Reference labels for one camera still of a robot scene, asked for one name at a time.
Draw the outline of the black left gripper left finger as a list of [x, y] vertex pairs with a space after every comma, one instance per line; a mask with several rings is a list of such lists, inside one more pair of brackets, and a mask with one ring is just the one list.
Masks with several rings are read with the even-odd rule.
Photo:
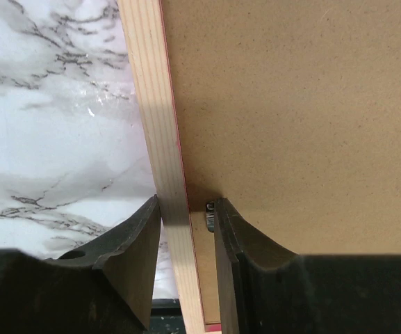
[[0, 249], [0, 333], [143, 333], [161, 231], [157, 197], [58, 259]]

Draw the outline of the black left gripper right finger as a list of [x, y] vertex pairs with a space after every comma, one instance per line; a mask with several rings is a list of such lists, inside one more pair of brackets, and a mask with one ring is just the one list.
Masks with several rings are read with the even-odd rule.
[[215, 202], [223, 333], [401, 333], [401, 255], [298, 255]]

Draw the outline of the brown cardboard backing board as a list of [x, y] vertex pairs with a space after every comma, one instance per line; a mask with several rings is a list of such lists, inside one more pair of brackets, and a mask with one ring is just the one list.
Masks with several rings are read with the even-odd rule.
[[401, 253], [401, 1], [162, 8], [205, 322], [216, 198], [296, 253]]

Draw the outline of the pink wooden picture frame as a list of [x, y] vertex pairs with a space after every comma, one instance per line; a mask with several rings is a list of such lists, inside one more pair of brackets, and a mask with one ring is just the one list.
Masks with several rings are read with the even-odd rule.
[[118, 7], [186, 331], [220, 333], [219, 324], [204, 321], [162, 4]]

